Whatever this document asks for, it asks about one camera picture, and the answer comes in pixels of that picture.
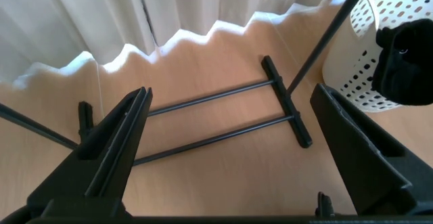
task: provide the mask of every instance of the black metal rod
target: black metal rod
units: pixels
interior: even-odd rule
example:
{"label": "black metal rod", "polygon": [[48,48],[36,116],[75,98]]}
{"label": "black metal rod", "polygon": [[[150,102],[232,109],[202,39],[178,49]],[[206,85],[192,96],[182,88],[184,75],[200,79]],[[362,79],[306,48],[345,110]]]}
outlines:
{"label": "black metal rod", "polygon": [[286,94],[288,96],[291,96],[291,94],[293,93],[295,88],[299,85],[299,83],[304,78],[304,76],[307,74],[311,66],[316,62],[320,53],[323,51],[323,49],[325,49],[326,45],[335,35],[339,27],[343,24],[344,20],[350,15],[350,12],[352,11],[353,7],[357,4],[358,1],[359,0],[346,0],[344,2],[343,6],[340,8],[340,11],[338,11],[337,15],[332,20],[331,24],[329,25],[325,33],[320,38],[320,41],[318,42],[314,50],[311,52],[310,56],[307,58],[304,65],[302,65],[302,68],[299,70],[298,74],[293,79],[292,84],[290,84],[289,88],[287,89]]}
{"label": "black metal rod", "polygon": [[20,125],[30,131],[33,131],[40,136],[44,136],[56,143],[63,145],[71,150],[78,147],[78,144],[74,143],[72,140],[61,136],[59,133],[52,131],[51,129],[35,122],[34,120],[26,117],[25,115],[8,108],[7,106],[0,104],[0,117],[4,118],[12,123]]}
{"label": "black metal rod", "polygon": [[185,108],[187,106],[193,106],[193,105],[200,104],[200,103],[203,103],[203,102],[208,102],[208,101],[213,100],[213,99],[218,99],[218,98],[225,97],[225,96],[228,96],[228,95],[233,95],[235,93],[247,91],[247,90],[250,90],[250,89],[259,88],[259,87],[262,87],[262,86],[265,86],[265,85],[270,85],[272,83],[274,83],[274,81],[263,81],[263,82],[254,83],[254,84],[251,84],[251,85],[246,85],[246,86],[243,86],[243,87],[240,87],[240,88],[231,89],[231,90],[228,90],[228,91],[216,93],[214,95],[208,95],[208,96],[201,97],[201,98],[198,98],[198,99],[193,99],[193,100],[188,101],[188,102],[182,102],[182,103],[179,103],[179,104],[176,104],[176,105],[173,105],[173,106],[167,106],[165,108],[161,108],[161,109],[157,109],[157,110],[151,111],[151,112],[149,112],[149,116],[155,116],[155,115],[158,115],[158,114],[161,114],[161,113],[170,112],[172,110],[177,110],[177,109]]}
{"label": "black metal rod", "polygon": [[217,135],[217,136],[214,136],[214,137],[210,137],[208,139],[203,139],[203,140],[197,141],[195,143],[190,143],[190,144],[187,144],[187,145],[184,145],[184,146],[181,146],[181,147],[177,147],[177,148],[174,148],[174,149],[171,149],[171,150],[166,150],[166,151],[163,151],[163,152],[160,152],[160,153],[156,153],[156,154],[153,154],[153,155],[150,155],[150,156],[146,156],[146,157],[143,157],[143,158],[135,160],[134,161],[134,166],[137,166],[139,164],[143,164],[143,163],[146,163],[146,162],[151,162],[153,160],[161,159],[163,157],[167,157],[167,156],[171,156],[171,155],[174,155],[174,154],[178,154],[178,153],[181,153],[181,152],[184,152],[184,151],[187,151],[187,150],[192,150],[192,149],[195,149],[195,148],[198,148],[198,147],[202,147],[202,146],[205,146],[205,145],[208,145],[208,144],[211,144],[211,143],[215,143],[215,142],[218,142],[218,141],[221,141],[221,140],[224,140],[224,139],[229,139],[231,137],[235,137],[235,136],[238,136],[238,135],[241,135],[241,134],[244,134],[244,133],[248,133],[248,132],[251,132],[251,131],[254,131],[254,130],[257,130],[257,129],[261,129],[261,128],[264,128],[264,127],[268,127],[268,126],[277,124],[279,122],[290,120],[292,118],[293,118],[293,116],[282,116],[282,117],[279,117],[279,118],[274,118],[272,120],[268,120],[268,121],[265,121],[265,122],[260,122],[260,123],[255,124],[255,125],[252,125],[252,126],[249,126],[249,127],[245,127],[243,129],[238,129],[238,130],[234,130],[232,132],[223,133],[222,135]]}

